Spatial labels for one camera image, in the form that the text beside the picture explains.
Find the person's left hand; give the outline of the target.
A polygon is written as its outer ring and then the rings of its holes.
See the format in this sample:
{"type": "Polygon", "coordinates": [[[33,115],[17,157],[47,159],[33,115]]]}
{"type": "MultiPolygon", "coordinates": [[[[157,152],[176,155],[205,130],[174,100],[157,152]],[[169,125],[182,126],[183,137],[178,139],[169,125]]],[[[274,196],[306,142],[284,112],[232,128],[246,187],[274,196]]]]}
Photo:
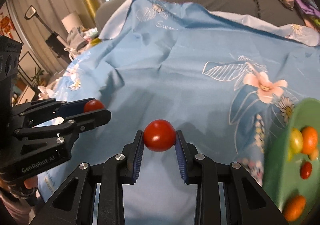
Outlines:
{"type": "Polygon", "coordinates": [[[24,181],[24,186],[27,188],[27,189],[34,189],[36,188],[38,185],[38,178],[37,176],[35,177],[32,177],[32,178],[28,178],[24,181]]]}

